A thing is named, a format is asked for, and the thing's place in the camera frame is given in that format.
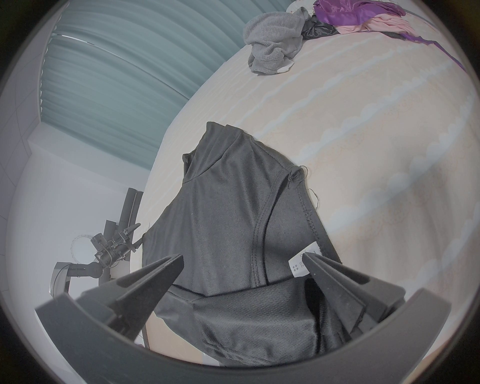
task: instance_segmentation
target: purple garment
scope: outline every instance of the purple garment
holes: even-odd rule
[[[313,9],[318,20],[331,25],[362,25],[382,13],[405,16],[399,5],[371,0],[317,0]]]
[[[400,35],[403,36],[405,39],[410,40],[410,41],[414,41],[414,42],[416,42],[416,43],[423,43],[423,44],[427,44],[427,45],[430,45],[430,44],[436,45],[437,48],[439,48],[441,51],[443,51],[444,53],[446,53],[449,58],[451,58],[454,62],[456,62],[456,63],[459,65],[459,67],[466,72],[465,67],[462,65],[462,63],[459,62],[457,59],[455,59],[452,55],[450,55],[450,53],[448,53],[448,52],[446,51],[446,49],[443,48],[438,41],[435,41],[435,40],[425,40],[422,36],[415,37],[415,36],[408,35],[408,34],[406,34],[406,33],[401,33]]]

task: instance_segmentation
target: tiled wall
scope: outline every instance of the tiled wall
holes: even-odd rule
[[[7,220],[15,188],[31,155],[27,138],[40,123],[40,70],[60,13],[53,15],[29,43],[0,95],[0,289],[13,314],[5,263]]]

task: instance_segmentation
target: pink cloth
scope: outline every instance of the pink cloth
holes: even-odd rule
[[[335,26],[335,28],[342,35],[352,32],[377,31],[406,33],[415,37],[419,36],[407,20],[387,13],[377,15],[362,25],[339,25]]]

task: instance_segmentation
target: teal curtain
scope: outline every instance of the teal curtain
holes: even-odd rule
[[[47,45],[42,121],[150,169],[177,113],[244,46],[244,25],[290,3],[71,0]]]

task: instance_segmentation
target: gray towel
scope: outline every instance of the gray towel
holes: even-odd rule
[[[243,29],[243,41],[252,45],[248,66],[253,73],[273,75],[301,49],[302,28],[309,18],[305,8],[295,13],[269,12],[251,19]]]

